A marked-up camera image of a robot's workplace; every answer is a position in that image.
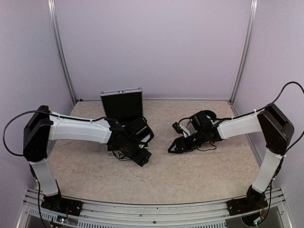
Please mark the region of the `aluminium poker case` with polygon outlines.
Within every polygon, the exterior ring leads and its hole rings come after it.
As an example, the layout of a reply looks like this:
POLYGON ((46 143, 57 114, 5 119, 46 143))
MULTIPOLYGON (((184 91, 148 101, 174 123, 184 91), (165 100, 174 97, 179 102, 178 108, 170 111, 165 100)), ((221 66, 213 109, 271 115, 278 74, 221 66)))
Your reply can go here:
MULTIPOLYGON (((143 91, 140 87, 108 90, 100 93, 100 99, 106 118, 116 119, 122 125, 130 123, 138 117, 144 117, 142 98, 143 91)), ((112 153, 112 150, 108 145, 107 151, 112 153)), ((112 154, 121 161, 130 160, 128 157, 124 158, 123 154, 118 149, 115 149, 112 154)))

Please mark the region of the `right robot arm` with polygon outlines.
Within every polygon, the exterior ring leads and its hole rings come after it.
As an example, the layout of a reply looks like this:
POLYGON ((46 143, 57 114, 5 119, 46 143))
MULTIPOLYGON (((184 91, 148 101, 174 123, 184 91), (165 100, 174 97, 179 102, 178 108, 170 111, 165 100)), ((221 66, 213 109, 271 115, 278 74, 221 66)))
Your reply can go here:
POLYGON ((211 110, 201 110, 173 123, 172 127, 180 134, 168 148, 168 153, 174 154, 192 152, 207 143, 214 146, 242 135, 261 135, 265 152, 243 200, 243 207, 248 211, 261 204, 265 191, 280 172, 295 131, 294 125, 275 104, 226 118, 217 117, 211 110))

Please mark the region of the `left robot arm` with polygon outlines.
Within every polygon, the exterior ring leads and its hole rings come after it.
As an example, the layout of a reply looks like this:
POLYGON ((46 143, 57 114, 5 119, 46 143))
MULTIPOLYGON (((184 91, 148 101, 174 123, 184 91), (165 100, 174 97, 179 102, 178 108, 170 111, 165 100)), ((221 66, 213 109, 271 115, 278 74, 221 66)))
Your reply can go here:
POLYGON ((60 141, 80 141, 110 145, 124 157, 143 167, 150 159, 147 144, 154 133, 144 117, 126 124, 108 117, 89 119, 50 111, 47 105, 30 111, 32 117, 23 132, 23 156, 29 162, 34 177, 47 202, 56 211, 66 206, 48 163, 48 144, 60 141))

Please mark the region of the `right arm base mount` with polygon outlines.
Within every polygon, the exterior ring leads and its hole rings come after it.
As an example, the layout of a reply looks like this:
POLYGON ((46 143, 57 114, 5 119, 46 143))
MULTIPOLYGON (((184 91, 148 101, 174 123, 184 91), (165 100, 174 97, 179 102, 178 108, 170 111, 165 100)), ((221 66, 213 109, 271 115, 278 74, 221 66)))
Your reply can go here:
POLYGON ((251 211, 266 208, 268 202, 265 196, 260 199, 255 199, 253 197, 243 197, 239 199, 231 199, 227 201, 227 208, 230 216, 239 215, 243 213, 248 213, 251 211))

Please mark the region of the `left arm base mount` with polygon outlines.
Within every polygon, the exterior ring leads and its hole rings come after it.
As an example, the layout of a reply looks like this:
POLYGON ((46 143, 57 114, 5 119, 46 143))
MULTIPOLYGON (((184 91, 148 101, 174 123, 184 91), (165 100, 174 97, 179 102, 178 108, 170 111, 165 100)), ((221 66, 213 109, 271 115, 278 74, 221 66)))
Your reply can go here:
POLYGON ((74 199, 67 199, 63 197, 44 197, 41 207, 58 213, 80 216, 83 202, 74 199))

